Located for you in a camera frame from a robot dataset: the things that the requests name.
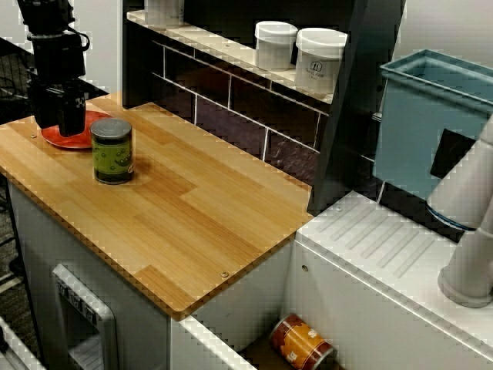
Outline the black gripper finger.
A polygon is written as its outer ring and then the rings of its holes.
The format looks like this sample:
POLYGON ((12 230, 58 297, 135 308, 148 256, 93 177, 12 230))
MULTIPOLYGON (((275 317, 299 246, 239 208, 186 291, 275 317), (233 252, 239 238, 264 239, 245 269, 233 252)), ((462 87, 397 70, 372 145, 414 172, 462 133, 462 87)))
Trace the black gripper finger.
POLYGON ((58 96, 42 94, 33 98, 35 120, 41 129, 58 125, 58 96))
POLYGON ((83 92, 67 90, 59 98, 59 132, 70 137, 84 132, 86 124, 86 99, 83 92))

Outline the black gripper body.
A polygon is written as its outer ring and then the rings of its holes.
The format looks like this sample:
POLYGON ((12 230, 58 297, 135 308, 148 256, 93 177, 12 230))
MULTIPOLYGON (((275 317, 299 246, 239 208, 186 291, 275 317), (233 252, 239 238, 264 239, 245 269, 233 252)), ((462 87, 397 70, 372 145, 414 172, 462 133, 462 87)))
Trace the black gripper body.
POLYGON ((86 95, 79 79, 86 74, 83 55, 87 44, 82 44, 83 38, 87 36, 78 32, 28 34, 35 58, 35 66, 28 69, 28 96, 41 95, 47 89, 54 89, 56 94, 86 95))

